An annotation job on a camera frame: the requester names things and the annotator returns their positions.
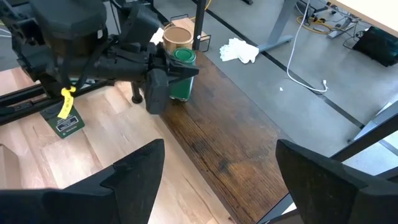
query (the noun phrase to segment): white cable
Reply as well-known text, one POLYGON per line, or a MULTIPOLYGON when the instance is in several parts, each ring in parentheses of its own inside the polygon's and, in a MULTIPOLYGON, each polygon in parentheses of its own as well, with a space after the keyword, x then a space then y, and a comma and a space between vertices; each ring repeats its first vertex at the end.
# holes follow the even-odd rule
POLYGON ((301 29, 301 27, 302 27, 303 24, 304 24, 305 16, 307 15, 309 5, 310 5, 310 0, 308 0, 307 6, 306 6, 305 11, 304 11, 303 20, 301 21, 300 27, 298 27, 296 36, 294 37, 293 49, 292 49, 292 53, 290 54, 289 62, 288 62, 288 64, 287 64, 286 73, 287 73, 287 76, 289 76, 289 78, 290 78, 291 80, 293 80, 295 83, 297 83, 297 84, 299 84, 299 85, 302 85, 302 86, 304 86, 305 88, 308 88, 309 90, 313 90, 313 91, 317 91, 317 92, 320 92, 320 93, 324 93, 324 92, 328 91, 328 87, 326 86, 326 80, 323 80, 323 81, 322 81, 323 86, 325 87, 325 89, 324 89, 324 90, 317 90, 317 89, 311 88, 311 87, 309 87, 309 86, 307 86, 307 85, 305 85, 305 84, 303 84, 303 83, 300 83, 299 81, 297 81, 297 80, 295 80, 294 78, 292 78, 292 77, 290 76, 290 74, 289 74, 289 67, 290 67, 290 63, 292 62, 292 58, 293 58, 293 54, 294 54, 294 48, 296 47, 297 36, 299 35, 300 29, 301 29))
POLYGON ((5 29, 0 29, 0 30, 10 34, 10 32, 8 30, 5 30, 5 29))

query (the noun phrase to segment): wood grain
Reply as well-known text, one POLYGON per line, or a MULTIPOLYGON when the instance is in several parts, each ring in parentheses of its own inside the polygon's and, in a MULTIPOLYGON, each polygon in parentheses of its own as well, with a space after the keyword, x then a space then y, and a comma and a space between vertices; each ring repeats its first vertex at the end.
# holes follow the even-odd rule
POLYGON ((275 145, 287 136, 202 53, 185 104, 163 120, 238 223, 256 223, 287 189, 275 145))
POLYGON ((0 144, 0 189, 21 188, 21 172, 17 155, 0 144))
MULTIPOLYGON (((33 83, 19 68, 1 72, 0 94, 33 83)), ((64 188, 156 138, 166 158, 150 224, 233 224, 229 213, 158 116, 131 103, 129 83, 75 99, 86 126, 60 139, 38 113, 0 126, 0 144, 18 155, 25 189, 64 188)))
POLYGON ((398 21, 395 16, 398 1, 330 0, 329 2, 398 37, 398 21))

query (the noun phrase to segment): green can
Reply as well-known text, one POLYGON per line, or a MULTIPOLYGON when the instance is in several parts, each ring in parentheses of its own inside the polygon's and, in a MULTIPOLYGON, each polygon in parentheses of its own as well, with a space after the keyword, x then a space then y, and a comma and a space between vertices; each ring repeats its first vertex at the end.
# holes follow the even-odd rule
MULTIPOLYGON (((195 52, 188 48, 175 49, 173 56, 187 65, 195 65, 197 56, 195 52)), ((187 101, 191 95, 193 77, 179 81, 170 87, 170 98, 180 101, 187 101)))

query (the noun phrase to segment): light wooden floor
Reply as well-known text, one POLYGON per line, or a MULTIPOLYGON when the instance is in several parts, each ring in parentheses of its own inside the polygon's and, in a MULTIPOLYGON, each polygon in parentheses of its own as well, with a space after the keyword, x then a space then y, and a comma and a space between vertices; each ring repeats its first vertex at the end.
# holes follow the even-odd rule
MULTIPOLYGON (((0 77, 0 95, 33 85, 19 68, 0 77)), ((234 223, 163 121, 130 99, 129 83, 76 98, 75 108, 86 126, 66 139, 38 113, 0 126, 0 144, 19 157, 23 188, 65 188, 163 138, 164 171, 149 223, 234 223)))

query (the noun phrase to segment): gray concrete floor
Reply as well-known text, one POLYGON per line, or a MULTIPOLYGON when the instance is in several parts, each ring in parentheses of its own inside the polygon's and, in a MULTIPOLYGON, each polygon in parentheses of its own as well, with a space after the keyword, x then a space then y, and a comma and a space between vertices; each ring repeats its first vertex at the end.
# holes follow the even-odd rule
MULTIPOLYGON (((185 13, 195 16, 196 5, 191 1, 156 0, 155 7, 170 18, 185 13)), ((260 44, 267 39, 281 7, 282 1, 275 0, 256 1, 252 6, 241 0, 214 0, 210 9, 260 44)), ((299 27, 296 17, 292 15, 284 34, 295 34, 299 27)), ((237 36, 207 13, 203 30, 212 35, 206 56, 297 144, 330 156, 358 133, 357 126, 312 92, 290 81, 283 70, 263 55, 258 55, 254 64, 244 65, 239 60, 222 62, 220 47, 237 36)), ((331 90, 326 96, 366 124, 395 97, 392 89, 398 79, 395 81, 391 76, 397 67, 384 68, 367 56, 344 48, 346 38, 330 40, 302 29, 291 69, 319 88, 322 79, 327 79, 331 90)), ((286 44, 269 53, 286 65, 291 49, 292 44, 286 44)), ((398 157, 377 143, 345 163, 378 174, 395 167, 398 157)))
MULTIPOLYGON (((8 35, 7 33, 1 31, 2 35, 8 35)), ((0 71, 15 68, 19 66, 16 59, 14 51, 11 49, 11 38, 0 37, 0 71)))

